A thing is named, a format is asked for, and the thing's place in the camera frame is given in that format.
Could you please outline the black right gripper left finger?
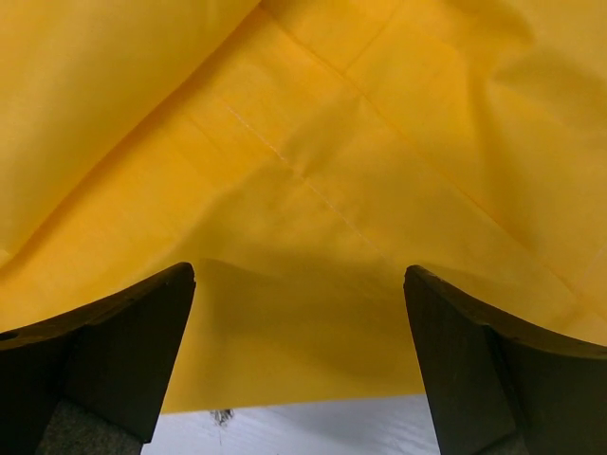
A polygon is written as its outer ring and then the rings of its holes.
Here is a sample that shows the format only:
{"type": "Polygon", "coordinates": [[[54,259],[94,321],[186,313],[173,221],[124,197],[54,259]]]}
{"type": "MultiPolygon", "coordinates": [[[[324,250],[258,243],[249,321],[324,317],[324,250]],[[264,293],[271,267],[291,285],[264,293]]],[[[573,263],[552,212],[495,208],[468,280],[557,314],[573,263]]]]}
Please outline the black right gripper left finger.
{"type": "Polygon", "coordinates": [[[153,438],[193,304],[179,263],[1,335],[4,454],[139,454],[153,438]]]}

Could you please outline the yellow printed pillowcase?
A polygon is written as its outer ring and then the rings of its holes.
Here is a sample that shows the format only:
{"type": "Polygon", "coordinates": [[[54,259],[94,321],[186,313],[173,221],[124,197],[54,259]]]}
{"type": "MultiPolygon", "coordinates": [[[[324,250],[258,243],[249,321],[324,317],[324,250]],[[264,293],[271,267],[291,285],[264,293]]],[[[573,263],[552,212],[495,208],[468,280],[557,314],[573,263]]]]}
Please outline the yellow printed pillowcase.
{"type": "Polygon", "coordinates": [[[606,340],[602,1],[5,1],[1,326],[188,262],[168,412],[417,393],[419,264],[606,340]]]}

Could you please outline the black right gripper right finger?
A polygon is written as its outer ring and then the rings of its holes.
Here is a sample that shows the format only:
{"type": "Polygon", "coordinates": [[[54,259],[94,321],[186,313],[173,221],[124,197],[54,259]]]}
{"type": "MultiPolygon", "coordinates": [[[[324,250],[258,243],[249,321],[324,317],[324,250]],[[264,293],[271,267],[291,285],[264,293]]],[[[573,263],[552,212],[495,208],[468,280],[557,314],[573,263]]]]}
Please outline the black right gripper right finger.
{"type": "Polygon", "coordinates": [[[510,315],[418,266],[404,297],[443,454],[603,454],[606,349],[510,315]]]}

